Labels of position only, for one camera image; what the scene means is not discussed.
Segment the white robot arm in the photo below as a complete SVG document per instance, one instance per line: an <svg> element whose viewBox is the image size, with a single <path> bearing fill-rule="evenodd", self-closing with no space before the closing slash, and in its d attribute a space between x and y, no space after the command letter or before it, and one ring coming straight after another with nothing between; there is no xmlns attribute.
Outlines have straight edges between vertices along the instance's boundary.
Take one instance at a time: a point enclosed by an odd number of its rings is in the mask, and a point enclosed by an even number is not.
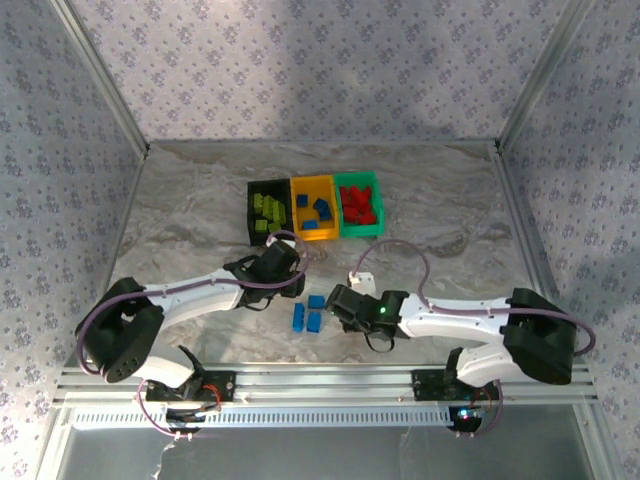
<svg viewBox="0 0 640 480"><path fill-rule="evenodd" d="M369 273L359 275L372 279ZM543 315L502 313L514 307L562 313L531 290L516 288L510 298L484 301L432 298L425 305L418 295L402 291L383 292L378 300L364 293L363 282L353 280L350 277L353 288L334 288L326 308L338 317L345 332L364 333L375 351L392 350L395 338L475 340L485 345L450 353L447 373L451 379L476 388L522 373L550 384L571 382L575 325ZM380 342L386 348L374 346Z"/></svg>
<svg viewBox="0 0 640 480"><path fill-rule="evenodd" d="M267 308L275 295L299 296L305 280L295 269L299 261L291 244L278 240L261 256L242 258L198 278L164 285L123 278L78 325L78 343L109 383L136 376L186 394L193 391L190 383L201 380L201 367L185 348L158 341L158 333L206 313L241 307L259 311L254 305L266 302L261 309ZM120 301L111 305L116 298Z"/></svg>

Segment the wire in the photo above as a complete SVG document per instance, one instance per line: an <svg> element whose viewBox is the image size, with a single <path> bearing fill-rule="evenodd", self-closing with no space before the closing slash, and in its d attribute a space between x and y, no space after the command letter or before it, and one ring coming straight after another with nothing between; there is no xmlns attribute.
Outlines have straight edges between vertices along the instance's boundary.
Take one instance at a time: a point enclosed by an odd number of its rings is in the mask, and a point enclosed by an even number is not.
<svg viewBox="0 0 640 480"><path fill-rule="evenodd" d="M489 390L487 390L486 388L483 387L482 391L484 392L484 394L489 399L489 408L487 408L487 412L486 412L486 413L489 413L491 411L491 407L493 406L493 399L491 398L491 395L489 395Z"/></svg>
<svg viewBox="0 0 640 480"><path fill-rule="evenodd" d="M540 308L494 308L494 309L488 309L488 310L482 310L482 309L458 310L453 308L438 307L437 305L434 305L424 296L424 293L423 293L424 286L426 285L427 280L429 279L429 274L431 273L431 265L429 264L429 260L427 260L427 257L425 256L425 254L422 253L422 251L420 251L420 249L416 245L414 245L411 242L407 242L406 240L389 239L389 240L382 240L380 242L374 243L369 248L367 248L362 255L360 255L360 258L356 263L356 267L353 269L353 272L351 272L351 274L355 275L356 273L358 273L358 269L360 268L360 265L362 264L366 256L372 250L374 250L375 248L378 248L380 245L384 245L385 243L396 243L396 244L406 245L407 247L411 248L414 252L416 252L420 256L420 258L422 258L422 262L424 263L424 267L425 267L425 273L424 273L424 276L422 277L422 280L420 280L420 283L418 284L417 295L420 301L427 308L429 308L431 312L442 313L444 315L457 315L457 316L466 316L466 317L475 317L478 315L486 315L488 313L489 315L503 315L503 314L542 315L545 317L559 318L561 320L565 320L575 325L576 327L580 327L589 335L589 343L587 344L587 346L575 351L574 356L578 357L580 355L584 355L585 353L588 353L591 350L593 350L593 347L595 347L596 345L596 334L591 327L589 327L582 320L578 320L576 318L573 318L570 315L567 315L566 313L556 312L554 310L546 310L546 309L540 309Z"/></svg>
<svg viewBox="0 0 640 480"><path fill-rule="evenodd" d="M149 412L147 411L147 409L144 407L144 403L142 402L142 387L144 387L144 385L147 383L146 379L142 379L142 381L140 382L140 385L138 385L138 391L136 392L136 400L138 401L138 405L140 405L140 410L142 410L142 414L145 416L145 418L147 420L149 420L149 423L153 426L153 428L155 428L157 431L159 431L160 433L162 433L163 435L167 435L168 437L178 437L180 438L180 432L177 433L173 433L170 430L167 430L165 428L162 428L149 414Z"/></svg>
<svg viewBox="0 0 640 480"><path fill-rule="evenodd" d="M491 410L491 406L493 405L493 400L491 399L491 395L489 394L489 391L484 387L476 390L476 394L473 397L473 400L471 401L471 403L469 404L469 409L472 409L473 406L478 401L478 399L480 398L480 392L484 393L485 396L487 397L487 400L489 400L489 407L484 411L484 413L487 414L489 413L489 410Z"/></svg>
<svg viewBox="0 0 640 480"><path fill-rule="evenodd" d="M285 280L283 282L278 282L278 283L254 283L254 282L245 282L245 281L242 281L242 280L233 280L233 279L230 279L230 278L206 279L206 280L199 280L197 282L189 283L189 284L186 284L186 285L181 285L179 287L168 288L167 290L151 290L151 291L145 290L145 291L142 291L142 292L123 293L121 295L116 295L115 297L110 298L109 300L106 300L105 302L103 302L100 305L98 305L87 316L85 321L82 323L82 327L80 328L80 331L78 332L78 343L76 345L76 357L78 359L78 365L80 366L82 371L84 373L86 373L87 375L99 375L99 374L102 373L99 370L94 370L91 367L89 367L89 365L87 364L86 360L84 359L84 343L85 343L85 339L86 339L86 336L87 336L87 332L89 331L89 327L91 327L91 325L96 320L96 318L98 318L98 316L102 312L104 312L107 308L112 307L113 305L116 305L116 304L118 304L120 302L134 300L136 298L152 298L152 297L159 297L159 296L163 296L163 295L171 295L171 294L174 294L174 293L181 293L181 292L185 292L185 291L188 291L188 290L192 290L194 288L202 287L202 286L205 286L205 285L215 285L217 283L229 284L229 285L239 285L241 287L258 288L258 289L262 289L262 290L271 290L271 289L274 289L274 288L287 287L287 286L297 282L298 279L301 278L304 275L304 273L306 272L307 268L309 268L309 263L311 262L311 256L309 254L309 245L307 244L307 242L302 240L302 238L300 238L298 235L296 235L293 232L289 232L287 230L278 230L277 232L272 233L267 238L267 243L272 238L274 238L276 235L288 235L290 237L293 237L297 242L299 242L302 245L302 248L304 249L304 261L303 261L303 264L302 264L300 270L298 271L298 273L296 275L294 275L290 279Z"/></svg>
<svg viewBox="0 0 640 480"><path fill-rule="evenodd" d="M216 396L216 404L218 407L218 410L222 409L222 397L220 396L220 391L216 388L215 385L212 385L210 383L207 383L206 385L202 386L203 389L205 390L209 390L211 392L213 392L213 394Z"/></svg>

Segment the patterned wall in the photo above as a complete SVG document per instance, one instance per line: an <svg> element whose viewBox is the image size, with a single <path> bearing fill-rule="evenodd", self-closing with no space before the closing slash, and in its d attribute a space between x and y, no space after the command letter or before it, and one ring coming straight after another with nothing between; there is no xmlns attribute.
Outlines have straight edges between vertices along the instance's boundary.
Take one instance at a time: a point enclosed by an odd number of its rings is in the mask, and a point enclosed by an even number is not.
<svg viewBox="0 0 640 480"><path fill-rule="evenodd" d="M601 0L508 152L558 285L598 334L590 355L630 478L640 478L640 6Z"/></svg>
<svg viewBox="0 0 640 480"><path fill-rule="evenodd" d="M147 140L494 138L565 0L74 0Z"/></svg>
<svg viewBox="0 0 640 480"><path fill-rule="evenodd" d="M31 473L137 159L46 0L0 4L0 478Z"/></svg>

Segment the marble surface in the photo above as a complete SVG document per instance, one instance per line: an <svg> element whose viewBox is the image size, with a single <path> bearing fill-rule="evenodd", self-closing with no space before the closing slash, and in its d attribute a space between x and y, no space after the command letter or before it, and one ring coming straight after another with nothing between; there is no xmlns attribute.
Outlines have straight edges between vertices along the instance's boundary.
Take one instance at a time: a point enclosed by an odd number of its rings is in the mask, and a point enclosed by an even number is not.
<svg viewBox="0 0 640 480"><path fill-rule="evenodd" d="M526 286L508 214L482 153L433 145L332 146L163 144L151 148L112 278L172 282L209 273L224 262L259 252L248 245L246 184L295 175L375 170L386 208L383 238L415 242L427 253L435 298L508 295ZM302 301L344 283L373 239L314 242ZM415 291L423 265L405 248L385 245L365 261L378 292ZM398 341L378 354L360 334L345 334L323 315L319 334L294 333L294 300L269 309L218 312L173 326L161 335L203 362L441 363L469 342L444 338Z"/></svg>

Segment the blue block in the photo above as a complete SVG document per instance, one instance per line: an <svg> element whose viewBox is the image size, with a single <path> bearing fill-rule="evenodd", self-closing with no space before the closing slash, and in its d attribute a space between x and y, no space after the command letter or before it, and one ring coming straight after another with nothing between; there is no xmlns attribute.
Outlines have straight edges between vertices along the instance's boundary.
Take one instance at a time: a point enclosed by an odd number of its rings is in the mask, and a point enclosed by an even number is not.
<svg viewBox="0 0 640 480"><path fill-rule="evenodd" d="M324 308L324 297L322 295L309 295L309 308L321 310Z"/></svg>
<svg viewBox="0 0 640 480"><path fill-rule="evenodd" d="M307 195L298 195L296 197L296 205L298 207L306 207L309 205L309 197Z"/></svg>
<svg viewBox="0 0 640 480"><path fill-rule="evenodd" d="M322 215L322 212L329 210L329 203L326 200L319 198L316 200L316 203L313 204L313 209Z"/></svg>
<svg viewBox="0 0 640 480"><path fill-rule="evenodd" d="M331 220L331 210L328 208L320 212L320 221L326 222L327 220Z"/></svg>
<svg viewBox="0 0 640 480"><path fill-rule="evenodd" d="M307 220L306 222L302 222L303 230L314 230L318 228L317 220Z"/></svg>
<svg viewBox="0 0 640 480"><path fill-rule="evenodd" d="M320 333L320 324L322 323L322 314L320 312L309 312L307 318L307 332Z"/></svg>
<svg viewBox="0 0 640 480"><path fill-rule="evenodd" d="M293 308L293 331L301 332L304 330L304 305L296 303Z"/></svg>

